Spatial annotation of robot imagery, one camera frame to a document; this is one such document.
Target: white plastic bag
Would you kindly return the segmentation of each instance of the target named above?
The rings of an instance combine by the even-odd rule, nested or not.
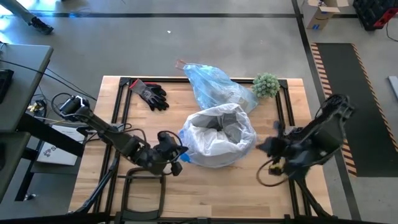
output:
[[[212,168],[232,164],[256,144],[248,115],[236,103],[190,115],[179,136],[188,147],[180,157],[182,161]]]

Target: wooden table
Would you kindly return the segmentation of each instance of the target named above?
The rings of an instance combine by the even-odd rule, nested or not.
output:
[[[105,121],[111,121],[114,101],[120,77],[103,77],[95,113]],[[301,79],[287,79],[289,94],[297,126],[305,126],[310,120],[310,111]],[[199,111],[192,87],[189,83],[161,83],[167,92],[167,111],[152,112],[146,103],[133,95],[127,122],[133,128],[142,128],[146,132],[151,146],[157,144],[157,133],[161,130],[178,132],[188,115]],[[122,97],[118,121],[124,108]],[[282,96],[285,120],[287,110]],[[270,135],[274,121],[278,120],[275,99],[260,100],[259,105],[249,114],[251,124],[257,132],[258,142]],[[105,144],[99,141],[89,142],[86,146],[69,210],[76,210],[90,196],[97,186],[100,176]],[[209,217],[209,218],[283,218],[292,215],[292,202],[289,186],[268,188],[257,183],[256,171],[267,161],[267,156],[253,149],[245,158],[233,165],[220,169],[209,169],[193,164],[182,163],[183,171],[178,177],[168,176],[166,196],[162,217]],[[118,175],[134,165],[121,158]],[[265,170],[264,182],[280,180],[270,177]],[[118,179],[113,196],[111,214],[120,211],[124,179]],[[307,185],[323,208],[331,213],[328,190],[323,176],[322,166],[311,168],[307,176]],[[300,213],[303,213],[301,193],[296,187]],[[108,187],[104,189],[100,211],[105,208]],[[138,180],[129,194],[129,208],[138,211],[155,210],[159,206],[160,184],[155,180]]]

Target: concrete floor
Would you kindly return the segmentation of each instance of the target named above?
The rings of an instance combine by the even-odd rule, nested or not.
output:
[[[38,12],[95,13],[284,13],[292,14],[290,0],[20,0]],[[354,13],[353,8],[343,13]],[[254,77],[270,72],[280,78],[303,78],[312,115],[319,107],[307,58],[294,18],[56,18],[43,21],[55,28],[50,36],[36,33],[12,16],[0,19],[0,40],[15,44],[51,45],[49,68],[89,94],[98,94],[103,75],[181,76],[174,68],[186,62],[214,65],[231,77]],[[398,21],[389,26],[398,38]],[[384,114],[398,136],[398,104],[386,80],[397,75],[397,43],[386,31],[366,32],[357,19],[333,19],[322,31],[307,30],[310,42],[356,44]],[[51,98],[64,86],[44,78],[40,84]],[[35,175],[30,191],[39,195],[13,202],[27,164],[21,162],[0,219],[58,215],[67,212],[75,175]],[[335,160],[325,164],[333,213],[350,218]],[[361,217],[366,221],[398,223],[398,180],[351,179]]]

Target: green plant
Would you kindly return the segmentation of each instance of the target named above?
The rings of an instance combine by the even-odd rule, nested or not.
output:
[[[270,73],[258,74],[253,84],[251,89],[259,98],[275,97],[280,88],[278,78]]]

